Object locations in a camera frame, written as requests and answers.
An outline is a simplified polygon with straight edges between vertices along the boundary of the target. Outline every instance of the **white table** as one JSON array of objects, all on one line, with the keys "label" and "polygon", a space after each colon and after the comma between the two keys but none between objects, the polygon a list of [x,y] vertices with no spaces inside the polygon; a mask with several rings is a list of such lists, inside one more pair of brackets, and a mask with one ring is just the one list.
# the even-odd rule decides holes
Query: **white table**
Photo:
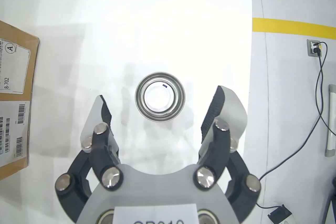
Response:
[{"label": "white table", "polygon": [[[151,174],[197,162],[217,85],[234,90],[247,110],[252,0],[0,0],[0,19],[41,39],[30,165],[0,182],[4,223],[70,223],[54,182],[79,152],[99,94],[121,162]],[[135,106],[138,82],[155,71],[175,75],[186,91],[185,108],[169,124],[145,120]],[[94,188],[92,173],[89,181]],[[219,181],[223,190],[227,181]]]}]

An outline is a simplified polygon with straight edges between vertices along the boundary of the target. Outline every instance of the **bolt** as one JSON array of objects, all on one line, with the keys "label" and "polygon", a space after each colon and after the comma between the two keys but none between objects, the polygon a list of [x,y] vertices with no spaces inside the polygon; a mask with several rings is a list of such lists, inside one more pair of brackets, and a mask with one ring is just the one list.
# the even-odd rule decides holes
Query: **bolt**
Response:
[{"label": "bolt", "polygon": [[230,142],[230,153],[236,152],[238,149],[238,142],[235,138],[231,137],[231,142]]},{"label": "bolt", "polygon": [[91,136],[84,139],[81,143],[82,149],[84,151],[89,151],[89,149],[91,148],[91,145],[92,145],[92,137]]},{"label": "bolt", "polygon": [[197,182],[204,188],[210,188],[215,182],[215,176],[211,170],[205,166],[196,172]]},{"label": "bolt", "polygon": [[104,187],[114,187],[120,180],[120,171],[116,167],[107,169],[102,175],[102,183]]},{"label": "bolt", "polygon": [[198,211],[198,223],[199,224],[218,224],[216,216],[208,210]]},{"label": "bolt", "polygon": [[93,128],[93,131],[96,135],[100,135],[107,130],[106,123],[100,123]]},{"label": "bolt", "polygon": [[221,118],[218,118],[215,121],[215,126],[216,126],[217,129],[220,129],[223,132],[229,130],[229,124]]},{"label": "bolt", "polygon": [[108,210],[101,214],[96,222],[96,224],[112,224],[113,222],[114,210]]},{"label": "bolt", "polygon": [[249,190],[253,192],[259,192],[261,189],[261,184],[260,184],[259,179],[252,174],[249,174],[246,177],[246,185],[249,188]]},{"label": "bolt", "polygon": [[66,190],[68,188],[68,186],[70,185],[71,182],[71,177],[69,174],[65,173],[60,175],[60,177],[58,177],[58,179],[55,182],[55,188],[58,191],[63,191]]},{"label": "bolt", "polygon": [[202,214],[198,217],[199,224],[215,224],[214,220],[207,214]]}]

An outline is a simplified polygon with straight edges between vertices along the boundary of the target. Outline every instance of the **power socket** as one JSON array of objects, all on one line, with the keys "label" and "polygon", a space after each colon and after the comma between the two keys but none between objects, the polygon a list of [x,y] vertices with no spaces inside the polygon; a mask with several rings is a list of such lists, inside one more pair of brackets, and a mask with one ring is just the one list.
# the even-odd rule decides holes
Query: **power socket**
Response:
[{"label": "power socket", "polygon": [[318,57],[317,53],[313,51],[317,47],[314,46],[315,43],[320,43],[320,41],[307,39],[307,52],[310,57]]}]

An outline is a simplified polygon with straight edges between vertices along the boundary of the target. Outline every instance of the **yellow tape line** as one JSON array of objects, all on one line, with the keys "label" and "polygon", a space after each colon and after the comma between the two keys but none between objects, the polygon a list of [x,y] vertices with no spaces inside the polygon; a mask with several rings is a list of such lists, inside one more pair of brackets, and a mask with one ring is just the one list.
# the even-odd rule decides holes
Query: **yellow tape line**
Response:
[{"label": "yellow tape line", "polygon": [[336,40],[336,28],[304,22],[253,18],[252,31],[307,35]]}]

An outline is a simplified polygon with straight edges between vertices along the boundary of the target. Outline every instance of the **electrical cord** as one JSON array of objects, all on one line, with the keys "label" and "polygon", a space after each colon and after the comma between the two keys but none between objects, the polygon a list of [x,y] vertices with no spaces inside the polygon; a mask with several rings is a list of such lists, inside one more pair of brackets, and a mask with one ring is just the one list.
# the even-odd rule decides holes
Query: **electrical cord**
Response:
[{"label": "electrical cord", "polygon": [[[321,43],[324,43],[327,47],[327,50],[326,50],[326,53],[325,53],[325,56],[324,56],[324,59],[323,59],[323,62],[321,62],[321,50],[319,47],[316,47],[314,49],[314,51],[318,54],[318,60],[319,60],[319,65],[320,65],[320,70],[319,70],[319,73],[318,73],[318,78],[316,80],[316,86],[315,86],[315,103],[316,103],[316,107],[318,109],[318,119],[316,120],[314,126],[312,127],[311,131],[309,132],[306,140],[303,142],[303,144],[301,145],[300,148],[298,148],[294,153],[292,153],[289,157],[285,158],[282,162],[280,162],[278,165],[276,165],[275,167],[271,168],[270,170],[266,171],[260,178],[259,178],[259,181],[261,181],[266,175],[268,175],[269,173],[273,172],[274,170],[278,169],[281,165],[283,165],[287,160],[291,159],[292,157],[294,157],[298,152],[300,152],[302,150],[302,148],[306,145],[306,143],[308,142],[310,136],[312,135],[313,131],[315,130],[318,122],[320,119],[322,119],[322,113],[323,113],[323,109],[324,109],[324,102],[323,102],[323,71],[322,71],[322,68],[323,68],[323,65],[324,65],[324,62],[325,62],[325,59],[327,57],[327,53],[328,53],[328,46],[325,42],[319,42],[316,44],[319,45]],[[321,83],[320,83],[320,94],[321,94],[321,111],[319,110],[318,108],[318,103],[317,103],[317,88],[318,88],[318,81],[319,81],[319,78],[321,77]],[[260,206],[258,203],[257,203],[257,206],[261,209],[275,209],[275,208],[278,208],[278,207],[281,207],[281,206]]]},{"label": "electrical cord", "polygon": [[[325,42],[319,42],[319,43],[315,43],[315,44],[314,44],[314,46],[316,46],[316,45],[319,45],[319,44],[322,44],[322,43],[323,43],[323,44],[325,45],[325,47],[326,47],[326,49],[325,49],[325,52],[326,52],[326,53],[325,53],[325,56],[324,56],[322,65],[321,65],[321,56],[320,56],[320,55],[318,56],[318,59],[320,60],[320,67],[323,67],[325,58],[327,57],[327,53],[328,53],[328,45],[327,45],[327,43],[325,43]],[[322,92],[322,91],[321,91],[321,99],[322,99],[322,102],[323,102],[323,92]],[[328,130],[329,130],[333,135],[336,136],[336,134],[329,128],[329,125],[328,125],[328,124],[325,122],[325,120],[323,119],[323,117],[322,117],[322,112],[319,111],[319,108],[318,108],[318,105],[317,105],[317,95],[316,95],[316,92],[315,92],[315,104],[316,104],[317,111],[318,111],[319,115],[321,116],[321,120],[322,120],[322,122],[323,122],[324,125],[328,128]]]}]

